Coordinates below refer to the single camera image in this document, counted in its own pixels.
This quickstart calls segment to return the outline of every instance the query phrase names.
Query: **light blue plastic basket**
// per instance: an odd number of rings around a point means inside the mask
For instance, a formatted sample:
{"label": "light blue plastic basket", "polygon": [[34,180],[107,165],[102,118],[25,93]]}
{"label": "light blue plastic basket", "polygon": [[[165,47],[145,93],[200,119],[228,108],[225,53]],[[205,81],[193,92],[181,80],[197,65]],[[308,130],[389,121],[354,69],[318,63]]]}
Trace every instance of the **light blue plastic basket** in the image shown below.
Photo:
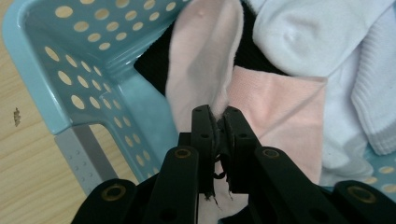
{"label": "light blue plastic basket", "polygon": [[[116,177],[89,124],[110,131],[139,181],[177,144],[168,103],[133,64],[187,3],[16,0],[8,10],[7,49],[86,193]],[[375,168],[366,182],[396,201],[396,153],[365,157]]]}

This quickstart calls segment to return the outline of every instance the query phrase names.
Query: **basket leg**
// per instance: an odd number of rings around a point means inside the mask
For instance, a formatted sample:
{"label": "basket leg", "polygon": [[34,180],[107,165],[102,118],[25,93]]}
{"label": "basket leg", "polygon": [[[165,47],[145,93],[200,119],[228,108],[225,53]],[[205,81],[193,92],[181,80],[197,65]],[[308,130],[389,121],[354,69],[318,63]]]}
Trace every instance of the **basket leg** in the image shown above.
{"label": "basket leg", "polygon": [[55,142],[87,195],[104,181],[117,178],[89,125],[68,128],[55,136]]}

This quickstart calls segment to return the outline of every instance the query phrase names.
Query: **laundry basket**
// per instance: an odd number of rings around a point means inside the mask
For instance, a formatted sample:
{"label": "laundry basket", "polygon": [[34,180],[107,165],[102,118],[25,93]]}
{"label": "laundry basket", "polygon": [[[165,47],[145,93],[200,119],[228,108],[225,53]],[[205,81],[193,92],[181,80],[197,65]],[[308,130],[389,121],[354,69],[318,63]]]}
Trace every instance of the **laundry basket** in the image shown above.
{"label": "laundry basket", "polygon": [[[116,174],[90,124],[112,134],[137,179],[177,144],[170,108],[133,67],[188,0],[16,0],[3,38],[40,114],[89,193]],[[366,183],[396,202],[396,153],[366,159]]]}

